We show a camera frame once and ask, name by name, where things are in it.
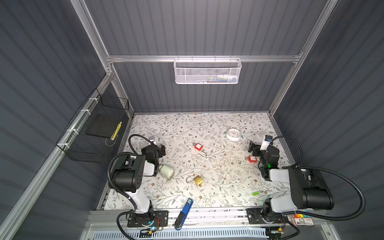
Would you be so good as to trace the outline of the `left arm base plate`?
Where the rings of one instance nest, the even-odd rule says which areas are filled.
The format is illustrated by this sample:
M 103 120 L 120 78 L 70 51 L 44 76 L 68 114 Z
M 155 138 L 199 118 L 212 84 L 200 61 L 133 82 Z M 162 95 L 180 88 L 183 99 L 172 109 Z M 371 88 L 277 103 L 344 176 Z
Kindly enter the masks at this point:
M 169 211 L 154 211 L 146 214 L 130 214 L 127 227 L 166 227 L 169 220 Z

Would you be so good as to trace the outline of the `brass padlock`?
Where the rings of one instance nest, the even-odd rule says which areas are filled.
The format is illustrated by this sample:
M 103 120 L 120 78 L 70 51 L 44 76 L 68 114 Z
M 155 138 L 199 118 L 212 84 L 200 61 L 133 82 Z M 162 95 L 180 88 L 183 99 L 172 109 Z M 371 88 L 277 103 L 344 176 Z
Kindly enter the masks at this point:
M 195 183 L 197 186 L 201 187 L 204 180 L 201 176 L 188 176 L 186 178 L 186 183 Z

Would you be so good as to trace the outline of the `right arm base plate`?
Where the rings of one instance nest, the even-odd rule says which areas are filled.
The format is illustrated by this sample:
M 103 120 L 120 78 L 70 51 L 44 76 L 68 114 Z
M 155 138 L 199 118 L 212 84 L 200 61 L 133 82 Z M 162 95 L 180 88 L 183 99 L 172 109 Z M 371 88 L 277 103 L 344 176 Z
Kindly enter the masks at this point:
M 263 210 L 262 208 L 249 208 L 246 209 L 246 212 L 251 225 L 286 223 L 280 213 L 274 213 L 270 210 Z

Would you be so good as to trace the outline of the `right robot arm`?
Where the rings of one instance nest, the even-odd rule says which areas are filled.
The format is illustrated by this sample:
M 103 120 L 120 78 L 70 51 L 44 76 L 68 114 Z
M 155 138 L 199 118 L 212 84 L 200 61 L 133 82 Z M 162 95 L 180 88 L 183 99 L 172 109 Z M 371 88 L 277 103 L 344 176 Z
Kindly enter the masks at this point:
M 274 146 L 279 137 L 265 136 L 260 145 L 250 141 L 248 152 L 251 160 L 258 162 L 262 178 L 267 182 L 289 184 L 286 195 L 266 198 L 263 205 L 256 209 L 247 209 L 249 222 L 255 224 L 263 220 L 273 224 L 288 215 L 303 214 L 330 221 L 347 221 L 360 216 L 366 208 L 366 198 L 361 189 L 350 179 L 335 171 L 321 167 L 301 167 L 299 162 L 279 167 L 280 150 Z M 359 207 L 346 216 L 324 216 L 315 214 L 315 210 L 332 210 L 335 200 L 322 173 L 334 175 L 346 181 L 358 194 Z

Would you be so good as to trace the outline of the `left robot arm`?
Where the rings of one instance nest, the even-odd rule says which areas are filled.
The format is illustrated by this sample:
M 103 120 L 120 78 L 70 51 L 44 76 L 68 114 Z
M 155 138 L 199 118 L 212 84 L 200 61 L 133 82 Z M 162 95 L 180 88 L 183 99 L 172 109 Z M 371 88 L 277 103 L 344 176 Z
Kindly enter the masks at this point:
M 132 145 L 132 138 L 138 137 L 149 143 L 141 149 L 139 154 Z M 109 163 L 107 178 L 109 187 L 127 198 L 133 205 L 129 211 L 132 217 L 144 221 L 145 226 L 150 226 L 155 221 L 155 212 L 152 202 L 141 188 L 144 177 L 155 177 L 160 170 L 160 158 L 166 155 L 166 147 L 158 146 L 139 134 L 132 134 L 128 138 L 131 152 L 117 154 Z

